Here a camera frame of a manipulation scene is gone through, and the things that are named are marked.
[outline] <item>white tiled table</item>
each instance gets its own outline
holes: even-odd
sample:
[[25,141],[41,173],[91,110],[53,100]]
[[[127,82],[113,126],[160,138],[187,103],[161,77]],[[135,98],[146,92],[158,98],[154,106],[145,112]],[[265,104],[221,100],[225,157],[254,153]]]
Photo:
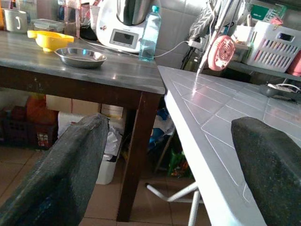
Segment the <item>white tiled table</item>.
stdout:
[[166,106],[213,225],[265,225],[245,182],[231,121],[257,118],[301,147],[301,106],[268,98],[256,85],[158,67]]

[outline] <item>beige tiled floor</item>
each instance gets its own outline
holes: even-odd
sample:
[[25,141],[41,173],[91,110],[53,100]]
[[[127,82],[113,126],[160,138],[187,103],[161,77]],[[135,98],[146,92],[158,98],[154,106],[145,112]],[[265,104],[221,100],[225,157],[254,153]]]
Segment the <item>beige tiled floor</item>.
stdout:
[[[34,150],[0,146],[0,205],[12,194],[41,156],[42,152]],[[165,195],[172,195],[190,184],[192,180],[167,178],[162,174],[154,175],[147,164],[138,186],[130,218],[131,222],[116,222],[124,166],[123,160],[119,160],[113,181],[105,186],[95,185],[80,226],[187,225],[190,204],[164,202],[148,191],[145,188],[145,183],[152,184]],[[196,225],[210,225],[204,205],[199,206]]]

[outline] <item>blue bottle cap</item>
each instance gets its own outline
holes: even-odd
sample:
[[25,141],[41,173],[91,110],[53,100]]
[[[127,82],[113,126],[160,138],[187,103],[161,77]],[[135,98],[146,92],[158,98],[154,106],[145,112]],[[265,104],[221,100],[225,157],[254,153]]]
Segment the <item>blue bottle cap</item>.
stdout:
[[159,7],[159,6],[152,6],[151,9],[152,9],[152,11],[153,11],[154,13],[159,13],[160,7]]

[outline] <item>gray marble tabletop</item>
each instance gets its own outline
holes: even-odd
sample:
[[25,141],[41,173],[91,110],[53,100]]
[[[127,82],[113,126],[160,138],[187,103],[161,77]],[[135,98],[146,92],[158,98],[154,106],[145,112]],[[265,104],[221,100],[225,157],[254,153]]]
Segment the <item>gray marble tabletop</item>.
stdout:
[[[82,40],[72,47],[96,51]],[[122,88],[164,94],[165,87],[155,62],[100,49],[108,60],[98,69],[80,69],[65,65],[55,53],[45,53],[25,34],[0,31],[0,66],[90,81]]]
[[249,83],[158,67],[166,106],[213,225],[265,225],[244,179],[231,121],[250,116],[301,147],[301,106],[268,98]]

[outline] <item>appliance display screen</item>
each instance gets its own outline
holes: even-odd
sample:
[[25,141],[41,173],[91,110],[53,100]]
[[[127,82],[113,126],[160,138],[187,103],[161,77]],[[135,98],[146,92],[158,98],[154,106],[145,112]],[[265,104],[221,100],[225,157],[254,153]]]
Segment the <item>appliance display screen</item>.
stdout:
[[134,40],[133,35],[124,34],[124,33],[120,33],[120,32],[115,32],[115,35],[113,38],[113,41],[129,44],[129,45],[132,45],[133,40]]

